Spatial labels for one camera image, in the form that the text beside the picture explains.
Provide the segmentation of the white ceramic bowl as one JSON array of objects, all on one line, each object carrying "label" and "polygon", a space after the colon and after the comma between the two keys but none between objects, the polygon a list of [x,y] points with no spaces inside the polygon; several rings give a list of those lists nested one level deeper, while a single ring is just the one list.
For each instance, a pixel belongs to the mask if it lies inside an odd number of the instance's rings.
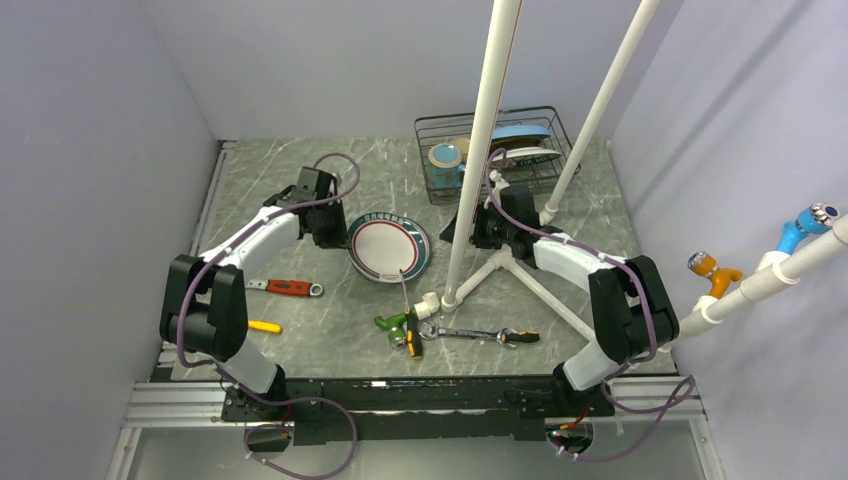
[{"label": "white ceramic bowl", "polygon": [[458,137],[451,141],[451,144],[457,149],[460,155],[460,161],[465,163],[470,149],[470,139],[468,137]]}]

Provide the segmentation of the green rimmed white plate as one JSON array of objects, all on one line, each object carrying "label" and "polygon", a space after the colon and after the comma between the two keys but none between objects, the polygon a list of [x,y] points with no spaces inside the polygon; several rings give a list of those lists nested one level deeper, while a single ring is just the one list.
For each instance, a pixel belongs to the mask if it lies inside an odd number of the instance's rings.
[{"label": "green rimmed white plate", "polygon": [[509,169],[536,165],[560,159],[563,154],[558,150],[542,147],[522,147],[506,150],[504,153],[496,154],[492,160],[492,167],[496,169]]}]

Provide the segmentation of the blue butterfly mug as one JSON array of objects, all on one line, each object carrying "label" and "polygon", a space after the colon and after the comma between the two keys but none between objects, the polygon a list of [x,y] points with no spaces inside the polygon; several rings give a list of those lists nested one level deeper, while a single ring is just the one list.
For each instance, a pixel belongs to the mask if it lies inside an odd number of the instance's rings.
[{"label": "blue butterfly mug", "polygon": [[428,185],[437,196],[453,195],[461,188],[464,176],[463,155],[451,143],[439,143],[428,151]]}]

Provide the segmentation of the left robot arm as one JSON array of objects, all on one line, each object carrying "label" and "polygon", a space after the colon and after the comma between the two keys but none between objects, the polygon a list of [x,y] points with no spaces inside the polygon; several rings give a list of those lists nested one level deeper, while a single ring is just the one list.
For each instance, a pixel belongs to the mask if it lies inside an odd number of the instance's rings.
[{"label": "left robot arm", "polygon": [[248,407],[264,420],[287,406],[285,372],[247,338],[248,281],[282,249],[312,237],[322,249],[347,245],[338,178],[315,167],[263,204],[254,218],[201,256],[179,255],[170,264],[159,333],[182,353],[199,353],[248,394]]}]

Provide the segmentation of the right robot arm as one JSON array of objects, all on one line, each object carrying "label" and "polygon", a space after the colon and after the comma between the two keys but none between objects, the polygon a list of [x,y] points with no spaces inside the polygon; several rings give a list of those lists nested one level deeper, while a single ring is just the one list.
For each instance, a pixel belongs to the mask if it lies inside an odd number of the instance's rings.
[{"label": "right robot arm", "polygon": [[506,246],[514,259],[580,287],[591,301],[593,339],[553,370],[552,404],[574,415],[588,404],[590,390],[675,340],[679,321],[651,258],[608,255],[542,225],[525,186],[506,187],[498,196],[498,202],[477,204],[470,243]]}]

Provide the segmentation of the red striped green rim plate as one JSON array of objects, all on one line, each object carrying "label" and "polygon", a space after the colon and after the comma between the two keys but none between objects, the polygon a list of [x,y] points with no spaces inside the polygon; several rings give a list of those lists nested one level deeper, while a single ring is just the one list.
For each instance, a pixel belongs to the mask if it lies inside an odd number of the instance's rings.
[{"label": "red striped green rim plate", "polygon": [[354,269],[375,283],[415,280],[432,259],[426,230],[401,215],[380,211],[363,214],[348,227],[347,237]]}]

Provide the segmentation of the white pvc elbow fitting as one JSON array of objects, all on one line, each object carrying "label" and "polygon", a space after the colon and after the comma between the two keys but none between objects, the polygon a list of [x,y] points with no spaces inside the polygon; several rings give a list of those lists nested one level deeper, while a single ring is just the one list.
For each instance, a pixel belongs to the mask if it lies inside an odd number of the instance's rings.
[{"label": "white pvc elbow fitting", "polygon": [[441,301],[439,295],[436,292],[428,292],[413,305],[412,311],[419,320],[426,320],[438,313],[440,308]]}]

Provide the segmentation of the blue plate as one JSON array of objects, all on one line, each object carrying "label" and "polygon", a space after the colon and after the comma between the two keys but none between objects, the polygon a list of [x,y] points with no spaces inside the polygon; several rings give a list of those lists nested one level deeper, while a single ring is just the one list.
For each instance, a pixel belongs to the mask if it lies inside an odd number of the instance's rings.
[{"label": "blue plate", "polygon": [[542,125],[516,124],[495,128],[492,133],[492,141],[505,141],[524,137],[547,139],[550,136],[550,130]]}]

